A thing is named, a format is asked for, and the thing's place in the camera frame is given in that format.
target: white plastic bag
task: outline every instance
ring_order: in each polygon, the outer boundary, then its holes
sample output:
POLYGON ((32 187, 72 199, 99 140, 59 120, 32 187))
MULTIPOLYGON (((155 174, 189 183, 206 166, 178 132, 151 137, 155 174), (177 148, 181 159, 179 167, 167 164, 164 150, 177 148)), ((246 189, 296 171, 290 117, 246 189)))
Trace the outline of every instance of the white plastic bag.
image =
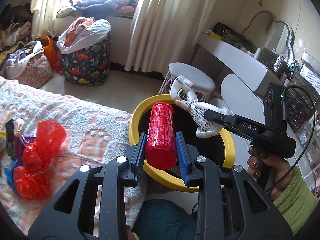
POLYGON ((58 39, 57 47, 60 49, 61 54, 70 54, 79 49, 97 44, 103 41, 111 30, 111 25, 107 20, 95 21, 80 32, 70 47, 66 47, 64 46, 64 42, 66 41, 68 30, 72 25, 73 23, 70 24, 69 28, 58 39))
POLYGON ((177 106, 191 114, 193 120, 198 125, 196 131, 197 137, 209 138, 218 135, 223 126, 205 119, 204 112, 208 109, 225 115, 233 115, 233 112, 225 107, 219 108, 208 103, 198 102, 198 98, 191 89, 191 86, 192 82, 190 80, 186 79, 184 76, 178 76, 171 86, 171 98, 177 106))
POLYGON ((13 66, 7 66, 5 72, 7 74, 7 79, 15 79, 20 76, 25 70, 29 60, 38 55, 39 53, 44 52, 42 44, 40 41, 30 41, 26 46, 21 49, 21 52, 17 55, 16 63, 13 66), (23 59, 20 59, 20 55, 32 51, 30 54, 25 56, 23 59))

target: red plastic bag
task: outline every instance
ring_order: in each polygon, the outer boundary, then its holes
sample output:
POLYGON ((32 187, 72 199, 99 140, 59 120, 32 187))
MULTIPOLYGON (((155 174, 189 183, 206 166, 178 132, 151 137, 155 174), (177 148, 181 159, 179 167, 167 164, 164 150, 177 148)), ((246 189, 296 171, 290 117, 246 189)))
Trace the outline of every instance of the red plastic bag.
POLYGON ((66 137, 66 131, 59 123, 49 120, 39 122, 37 138, 23 151, 25 167, 19 166, 13 170, 16 189, 24 200, 41 200, 47 196, 47 168, 66 137))
POLYGON ((23 166, 13 170, 14 185, 26 201, 42 200, 48 195, 49 179, 44 172, 30 172, 23 166))

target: dinosaur pattern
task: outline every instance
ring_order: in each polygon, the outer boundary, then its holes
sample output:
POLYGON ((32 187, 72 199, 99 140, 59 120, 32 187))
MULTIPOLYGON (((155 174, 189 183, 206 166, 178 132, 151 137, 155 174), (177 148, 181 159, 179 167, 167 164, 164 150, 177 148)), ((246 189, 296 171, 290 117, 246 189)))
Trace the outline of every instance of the dinosaur pattern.
POLYGON ((64 78, 71 83, 101 86, 110 72, 111 32, 100 43, 70 54, 61 54, 64 78))

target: orange towel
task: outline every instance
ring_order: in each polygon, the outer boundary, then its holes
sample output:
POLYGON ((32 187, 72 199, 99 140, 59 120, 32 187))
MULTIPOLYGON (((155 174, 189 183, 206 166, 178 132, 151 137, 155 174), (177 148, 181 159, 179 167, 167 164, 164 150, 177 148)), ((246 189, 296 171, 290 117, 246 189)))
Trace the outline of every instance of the orange towel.
POLYGON ((76 21, 73 22, 72 27, 68 30, 66 41, 64 42, 64 45, 66 47, 70 47, 81 30, 83 30, 85 27, 93 24, 94 18, 84 18, 80 17, 76 21))

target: red plastic bottle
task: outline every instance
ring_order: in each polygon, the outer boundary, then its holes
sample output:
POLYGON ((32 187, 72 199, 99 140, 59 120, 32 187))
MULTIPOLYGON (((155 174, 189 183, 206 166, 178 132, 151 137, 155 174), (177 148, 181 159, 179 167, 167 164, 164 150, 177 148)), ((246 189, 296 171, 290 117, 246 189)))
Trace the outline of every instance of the red plastic bottle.
POLYGON ((151 110, 145 158, 158 170, 172 169, 177 163, 172 114, 172 106, 164 102, 155 103, 151 110))

